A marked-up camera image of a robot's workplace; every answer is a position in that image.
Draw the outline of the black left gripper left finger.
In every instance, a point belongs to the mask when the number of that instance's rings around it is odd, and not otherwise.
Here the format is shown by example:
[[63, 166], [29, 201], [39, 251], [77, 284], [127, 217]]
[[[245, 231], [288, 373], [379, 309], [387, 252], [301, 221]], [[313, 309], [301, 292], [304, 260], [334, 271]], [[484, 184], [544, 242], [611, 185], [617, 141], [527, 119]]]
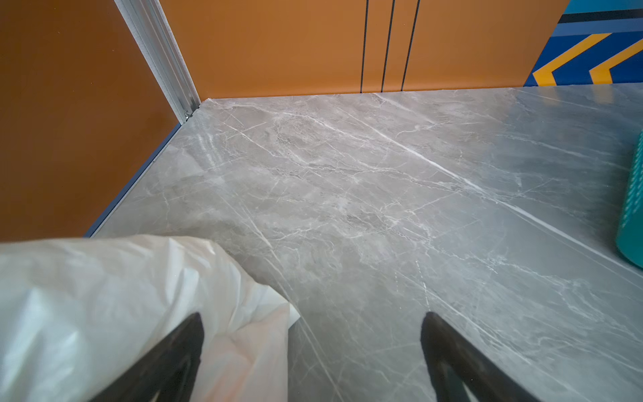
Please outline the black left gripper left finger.
[[203, 344], [202, 318], [193, 313], [92, 400], [189, 401]]

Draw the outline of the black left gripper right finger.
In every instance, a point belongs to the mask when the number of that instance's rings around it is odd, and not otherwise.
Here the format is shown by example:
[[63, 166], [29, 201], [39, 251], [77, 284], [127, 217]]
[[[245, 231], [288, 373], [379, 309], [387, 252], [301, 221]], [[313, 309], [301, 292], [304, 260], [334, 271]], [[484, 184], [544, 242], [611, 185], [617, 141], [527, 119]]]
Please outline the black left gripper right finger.
[[536, 401], [439, 314], [428, 312], [420, 343], [438, 401]]

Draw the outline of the white plastic bag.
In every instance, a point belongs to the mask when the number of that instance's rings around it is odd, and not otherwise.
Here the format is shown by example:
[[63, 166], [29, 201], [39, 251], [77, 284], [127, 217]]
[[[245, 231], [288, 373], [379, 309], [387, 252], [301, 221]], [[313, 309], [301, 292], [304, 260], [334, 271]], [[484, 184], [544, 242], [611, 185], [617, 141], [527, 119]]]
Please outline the white plastic bag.
[[193, 401], [285, 401], [289, 301], [214, 241], [130, 236], [1, 246], [1, 398], [87, 401], [178, 328]]

